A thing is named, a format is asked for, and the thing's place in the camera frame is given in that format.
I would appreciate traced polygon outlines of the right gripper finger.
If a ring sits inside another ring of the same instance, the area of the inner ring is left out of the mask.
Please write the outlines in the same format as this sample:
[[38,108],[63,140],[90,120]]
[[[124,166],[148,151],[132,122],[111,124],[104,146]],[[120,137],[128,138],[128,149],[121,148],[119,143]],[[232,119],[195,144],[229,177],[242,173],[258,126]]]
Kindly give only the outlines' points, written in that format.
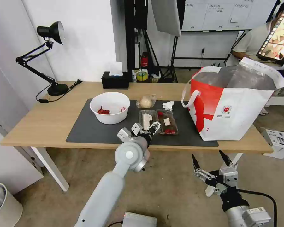
[[224,152],[222,152],[221,150],[219,150],[219,153],[222,157],[222,160],[223,160],[223,164],[222,166],[220,167],[220,169],[224,169],[224,168],[227,168],[227,167],[233,167],[234,169],[237,169],[237,164],[236,164],[236,153],[231,153],[231,154],[225,154]]
[[217,180],[213,174],[200,168],[198,161],[196,160],[194,154],[192,154],[194,175],[197,176],[200,180],[205,182],[208,186],[216,186]]

